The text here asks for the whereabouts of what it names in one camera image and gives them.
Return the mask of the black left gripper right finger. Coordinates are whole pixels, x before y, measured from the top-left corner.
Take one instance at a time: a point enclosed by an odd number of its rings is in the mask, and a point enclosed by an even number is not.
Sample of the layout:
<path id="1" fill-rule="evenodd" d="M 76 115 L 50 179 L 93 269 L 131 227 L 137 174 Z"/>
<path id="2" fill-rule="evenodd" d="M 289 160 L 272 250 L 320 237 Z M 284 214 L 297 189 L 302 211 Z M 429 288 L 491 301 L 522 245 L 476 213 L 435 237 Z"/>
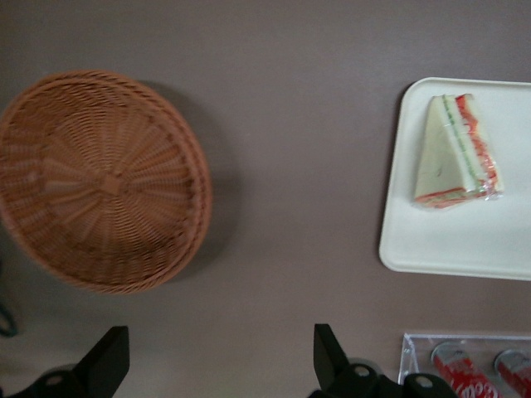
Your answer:
<path id="1" fill-rule="evenodd" d="M 332 328 L 326 323 L 314 325 L 314 372 L 319 389 L 312 397 L 453 397 L 455 392 L 439 376 L 413 373 L 399 384 L 385 376 L 366 359 L 349 359 Z"/>

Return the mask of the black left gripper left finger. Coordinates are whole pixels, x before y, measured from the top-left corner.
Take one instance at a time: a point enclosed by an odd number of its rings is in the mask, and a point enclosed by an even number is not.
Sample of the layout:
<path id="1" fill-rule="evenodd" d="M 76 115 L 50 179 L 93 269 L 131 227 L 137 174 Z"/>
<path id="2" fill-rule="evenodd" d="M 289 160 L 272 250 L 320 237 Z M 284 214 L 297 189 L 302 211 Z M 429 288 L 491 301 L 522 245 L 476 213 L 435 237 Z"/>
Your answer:
<path id="1" fill-rule="evenodd" d="M 16 397 L 112 397 L 129 372 L 129 328 L 114 326 L 71 369 L 49 371 Z"/>

